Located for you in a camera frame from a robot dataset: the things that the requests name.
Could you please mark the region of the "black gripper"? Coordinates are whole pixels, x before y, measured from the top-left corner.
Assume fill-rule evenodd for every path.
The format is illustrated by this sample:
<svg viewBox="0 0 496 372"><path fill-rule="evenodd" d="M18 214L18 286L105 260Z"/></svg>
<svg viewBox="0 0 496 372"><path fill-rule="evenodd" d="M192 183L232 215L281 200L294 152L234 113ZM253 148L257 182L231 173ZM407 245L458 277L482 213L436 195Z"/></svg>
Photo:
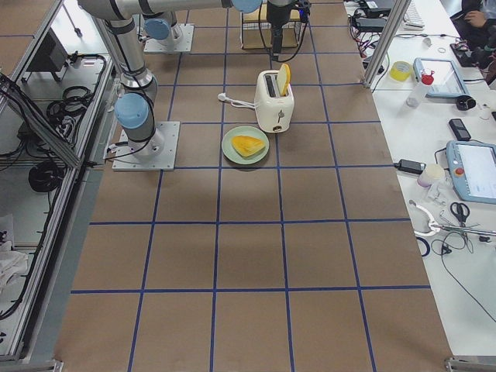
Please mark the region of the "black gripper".
<svg viewBox="0 0 496 372"><path fill-rule="evenodd" d="M290 22L291 12L297 10L300 22L307 25L311 2L306 0L269 0L267 2L267 21L271 31L271 60L278 62L282 49L283 26Z"/></svg>

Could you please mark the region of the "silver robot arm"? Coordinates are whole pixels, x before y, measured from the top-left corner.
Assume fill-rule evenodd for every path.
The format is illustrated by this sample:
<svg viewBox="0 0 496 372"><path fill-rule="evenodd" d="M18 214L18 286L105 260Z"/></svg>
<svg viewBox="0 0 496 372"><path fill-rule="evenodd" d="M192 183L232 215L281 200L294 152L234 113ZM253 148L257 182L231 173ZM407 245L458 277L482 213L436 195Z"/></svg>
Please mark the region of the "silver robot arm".
<svg viewBox="0 0 496 372"><path fill-rule="evenodd" d="M241 12L241 44L249 49L247 36L255 28L260 37L256 49L264 49L272 61L286 63L298 55L308 28L310 1L233 1L233 5L247 5ZM177 22L174 12L143 16L146 43L151 40L174 49L183 41L185 24Z"/></svg>
<svg viewBox="0 0 496 372"><path fill-rule="evenodd" d="M127 136L127 152L113 160L152 170L174 166L178 122L158 122L154 100L158 83L146 67L142 44L138 40L133 16L152 19L178 10L236 8L253 12L260 1L79 1L79 6L103 24L101 37L107 39L108 51L122 70L120 81L124 94L114 105L115 118Z"/></svg>

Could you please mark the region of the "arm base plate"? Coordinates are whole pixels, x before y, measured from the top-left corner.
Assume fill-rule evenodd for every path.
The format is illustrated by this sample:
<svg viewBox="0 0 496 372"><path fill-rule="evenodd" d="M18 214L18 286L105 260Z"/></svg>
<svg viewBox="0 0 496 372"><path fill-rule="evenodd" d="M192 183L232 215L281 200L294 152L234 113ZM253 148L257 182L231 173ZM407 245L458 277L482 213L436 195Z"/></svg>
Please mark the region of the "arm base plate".
<svg viewBox="0 0 496 372"><path fill-rule="evenodd" d="M148 54L189 53L194 35L194 25L176 23L170 26L162 19L149 19L145 24L146 42L144 52Z"/></svg>
<svg viewBox="0 0 496 372"><path fill-rule="evenodd" d="M180 132L179 122L156 122L147 145L129 142L119 146L112 163L114 171L172 171Z"/></svg>

